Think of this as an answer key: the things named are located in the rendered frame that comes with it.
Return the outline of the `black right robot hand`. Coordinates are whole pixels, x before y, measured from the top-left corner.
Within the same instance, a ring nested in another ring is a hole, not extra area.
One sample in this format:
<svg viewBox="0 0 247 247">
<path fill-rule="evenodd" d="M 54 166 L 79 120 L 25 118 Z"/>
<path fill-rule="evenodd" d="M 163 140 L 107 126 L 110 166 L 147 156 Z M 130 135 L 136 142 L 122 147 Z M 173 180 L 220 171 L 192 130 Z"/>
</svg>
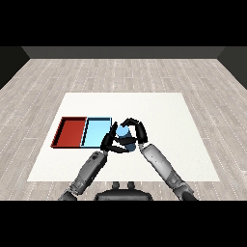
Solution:
<svg viewBox="0 0 247 247">
<path fill-rule="evenodd" d="M 129 144 L 138 142 L 139 145 L 144 145 L 145 143 L 147 143 L 148 142 L 148 135 L 147 135 L 147 132 L 145 130 L 144 125 L 140 121 L 135 120 L 133 118 L 128 118 L 123 123 L 121 123 L 122 127 L 130 126 L 130 125 L 135 126 L 136 136 L 135 137 L 122 138 L 121 144 L 122 145 L 129 145 Z"/>
</svg>

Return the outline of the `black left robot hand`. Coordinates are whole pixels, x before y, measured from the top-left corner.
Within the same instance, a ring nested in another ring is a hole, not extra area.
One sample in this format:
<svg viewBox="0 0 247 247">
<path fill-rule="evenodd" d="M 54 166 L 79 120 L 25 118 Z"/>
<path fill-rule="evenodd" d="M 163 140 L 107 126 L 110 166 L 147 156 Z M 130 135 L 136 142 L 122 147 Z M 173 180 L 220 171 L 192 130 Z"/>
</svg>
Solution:
<svg viewBox="0 0 247 247">
<path fill-rule="evenodd" d="M 102 151 L 105 152 L 113 151 L 116 153 L 131 152 L 124 147 L 125 145 L 121 144 L 121 139 L 116 134 L 116 130 L 118 126 L 119 125 L 117 123 L 114 123 L 110 127 L 110 131 L 105 134 L 100 145 L 100 149 Z"/>
</svg>

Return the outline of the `light blue shallow open box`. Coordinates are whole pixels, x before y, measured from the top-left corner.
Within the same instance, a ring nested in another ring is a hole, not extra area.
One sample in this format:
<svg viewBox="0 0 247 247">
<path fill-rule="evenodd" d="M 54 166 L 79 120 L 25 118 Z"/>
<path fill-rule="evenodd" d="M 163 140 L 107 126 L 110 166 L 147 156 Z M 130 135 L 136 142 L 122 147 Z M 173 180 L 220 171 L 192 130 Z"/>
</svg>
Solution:
<svg viewBox="0 0 247 247">
<path fill-rule="evenodd" d="M 110 131 L 110 117 L 89 117 L 83 130 L 80 147 L 82 149 L 99 149 L 106 133 Z"/>
</svg>

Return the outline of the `small blue can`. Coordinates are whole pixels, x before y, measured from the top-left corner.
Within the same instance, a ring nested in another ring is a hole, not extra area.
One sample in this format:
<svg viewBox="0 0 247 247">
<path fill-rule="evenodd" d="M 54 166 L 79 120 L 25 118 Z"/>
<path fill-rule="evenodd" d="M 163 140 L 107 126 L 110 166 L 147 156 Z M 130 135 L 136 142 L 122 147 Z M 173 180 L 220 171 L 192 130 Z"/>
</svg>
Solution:
<svg viewBox="0 0 247 247">
<path fill-rule="evenodd" d="M 119 125 L 116 130 L 116 134 L 118 135 L 120 139 L 131 137 L 129 127 L 127 125 L 126 126 Z M 129 151 L 135 151 L 136 149 L 136 146 L 134 143 L 127 144 L 124 147 Z"/>
</svg>

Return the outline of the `red shallow open box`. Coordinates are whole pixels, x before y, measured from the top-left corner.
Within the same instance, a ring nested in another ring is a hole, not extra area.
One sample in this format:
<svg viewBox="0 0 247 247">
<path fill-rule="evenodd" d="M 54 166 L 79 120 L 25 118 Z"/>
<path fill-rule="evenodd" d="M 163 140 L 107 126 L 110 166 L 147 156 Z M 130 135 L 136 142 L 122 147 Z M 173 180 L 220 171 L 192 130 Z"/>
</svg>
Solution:
<svg viewBox="0 0 247 247">
<path fill-rule="evenodd" d="M 79 149 L 86 117 L 63 117 L 51 143 L 53 149 Z"/>
</svg>

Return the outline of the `dark grey robot body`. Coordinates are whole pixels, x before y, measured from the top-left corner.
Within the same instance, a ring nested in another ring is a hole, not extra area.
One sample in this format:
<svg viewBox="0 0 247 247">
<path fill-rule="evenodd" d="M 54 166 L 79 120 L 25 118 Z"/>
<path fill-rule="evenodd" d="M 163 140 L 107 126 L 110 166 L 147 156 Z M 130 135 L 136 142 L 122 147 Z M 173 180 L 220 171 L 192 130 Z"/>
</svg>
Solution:
<svg viewBox="0 0 247 247">
<path fill-rule="evenodd" d="M 127 183 L 126 189 L 120 188 L 120 183 L 114 181 L 112 188 L 95 196 L 95 201 L 152 201 L 150 193 L 137 190 L 133 181 Z"/>
</svg>

